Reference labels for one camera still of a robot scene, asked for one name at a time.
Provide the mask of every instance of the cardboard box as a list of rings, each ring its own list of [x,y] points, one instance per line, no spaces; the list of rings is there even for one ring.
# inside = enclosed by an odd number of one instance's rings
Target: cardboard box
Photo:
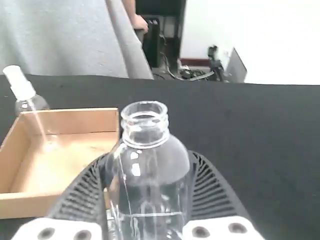
[[[55,137],[47,149],[46,138]],[[0,148],[0,219],[42,217],[73,179],[119,139],[116,108],[24,112]]]

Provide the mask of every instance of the spray nozzle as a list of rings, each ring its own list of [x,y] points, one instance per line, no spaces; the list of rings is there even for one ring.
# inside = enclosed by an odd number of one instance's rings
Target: spray nozzle
[[[11,90],[19,101],[25,101],[33,98],[36,95],[36,91],[22,72],[21,68],[16,65],[10,65],[2,71],[8,79]]]

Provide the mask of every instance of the gray fabric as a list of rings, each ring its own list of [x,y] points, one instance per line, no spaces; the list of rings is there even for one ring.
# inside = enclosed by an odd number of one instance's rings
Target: gray fabric
[[[121,0],[0,0],[0,69],[152,79]]]

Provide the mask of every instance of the bottle mouth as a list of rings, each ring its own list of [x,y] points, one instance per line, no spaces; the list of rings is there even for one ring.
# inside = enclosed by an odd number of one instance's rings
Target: bottle mouth
[[[132,148],[160,146],[170,136],[168,108],[158,101],[138,101],[121,112],[122,139]]]
[[[168,120],[168,108],[159,101],[138,101],[126,106],[121,117],[126,124],[152,125]]]

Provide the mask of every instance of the black table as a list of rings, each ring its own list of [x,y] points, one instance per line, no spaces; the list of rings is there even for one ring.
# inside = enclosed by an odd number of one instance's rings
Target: black table
[[[319,86],[28,78],[56,109],[165,103],[172,134],[213,162],[267,240],[319,239]],[[15,118],[14,97],[3,76],[0,113],[3,140]],[[8,238],[18,225],[19,220],[1,220],[0,232]]]

